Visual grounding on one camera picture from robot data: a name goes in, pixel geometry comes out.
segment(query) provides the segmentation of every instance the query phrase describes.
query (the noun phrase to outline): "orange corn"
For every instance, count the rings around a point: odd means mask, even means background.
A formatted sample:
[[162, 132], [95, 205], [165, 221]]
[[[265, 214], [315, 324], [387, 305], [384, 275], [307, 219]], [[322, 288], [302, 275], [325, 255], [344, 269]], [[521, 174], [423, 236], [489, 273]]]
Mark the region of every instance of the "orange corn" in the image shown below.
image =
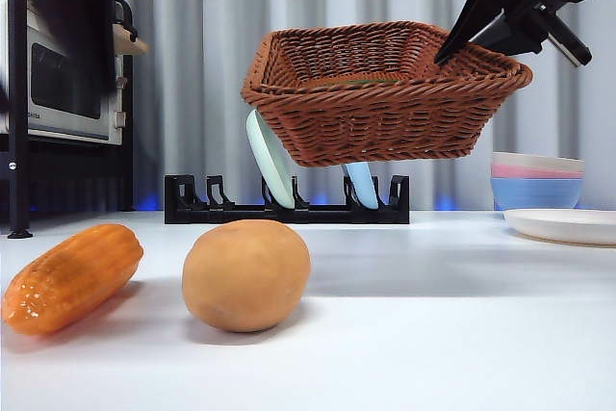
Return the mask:
[[20, 271], [2, 299], [2, 319], [21, 334], [47, 334], [80, 320], [115, 294], [143, 255], [123, 225], [88, 228]]

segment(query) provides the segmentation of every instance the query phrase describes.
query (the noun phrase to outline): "tabletop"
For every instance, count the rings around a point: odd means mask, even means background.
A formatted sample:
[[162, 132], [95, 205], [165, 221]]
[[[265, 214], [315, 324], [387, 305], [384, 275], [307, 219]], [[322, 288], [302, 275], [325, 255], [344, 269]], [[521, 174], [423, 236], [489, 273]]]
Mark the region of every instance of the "tabletop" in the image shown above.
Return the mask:
[[135, 231], [137, 273], [51, 337], [3, 324], [3, 410], [616, 409], [614, 247], [534, 240], [493, 212], [291, 225], [313, 262], [304, 298], [273, 329], [231, 334], [193, 319], [181, 294], [186, 254], [212, 225], [117, 213], [0, 237], [3, 291], [100, 222]]

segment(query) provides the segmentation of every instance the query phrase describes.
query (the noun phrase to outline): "potato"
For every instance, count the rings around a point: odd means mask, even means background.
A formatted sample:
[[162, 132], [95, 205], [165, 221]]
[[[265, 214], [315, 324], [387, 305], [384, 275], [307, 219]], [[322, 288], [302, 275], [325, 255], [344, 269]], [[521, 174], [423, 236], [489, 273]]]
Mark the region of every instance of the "potato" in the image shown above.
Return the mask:
[[308, 247], [274, 220], [238, 220], [204, 233], [184, 263], [182, 294], [198, 319], [226, 331], [267, 329], [293, 311], [310, 275]]

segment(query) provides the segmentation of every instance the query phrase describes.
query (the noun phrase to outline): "dish rack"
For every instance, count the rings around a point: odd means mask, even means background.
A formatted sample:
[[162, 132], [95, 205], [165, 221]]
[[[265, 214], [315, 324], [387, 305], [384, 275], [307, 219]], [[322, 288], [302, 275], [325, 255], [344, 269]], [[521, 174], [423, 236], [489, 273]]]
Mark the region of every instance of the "dish rack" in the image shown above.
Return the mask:
[[295, 207], [285, 209], [271, 196], [263, 177], [263, 204], [239, 205], [224, 193], [222, 175], [205, 177], [207, 200], [195, 191], [193, 175], [165, 176], [165, 223], [225, 223], [247, 218], [263, 218], [285, 223], [389, 223], [410, 221], [409, 177], [394, 175], [389, 200], [385, 204], [378, 195], [378, 178], [372, 182], [377, 192], [378, 209], [367, 209], [356, 199], [349, 177], [344, 177], [345, 204], [313, 205], [298, 192], [297, 178], [292, 177]]

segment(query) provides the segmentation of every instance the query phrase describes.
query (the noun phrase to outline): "wicker basket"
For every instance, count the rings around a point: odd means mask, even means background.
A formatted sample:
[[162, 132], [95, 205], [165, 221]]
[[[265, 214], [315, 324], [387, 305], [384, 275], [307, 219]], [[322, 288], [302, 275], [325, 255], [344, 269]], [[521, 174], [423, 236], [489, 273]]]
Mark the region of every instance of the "wicker basket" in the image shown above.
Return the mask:
[[242, 97], [301, 166], [465, 156], [532, 73], [471, 43], [439, 66], [446, 36], [408, 21], [270, 33]]

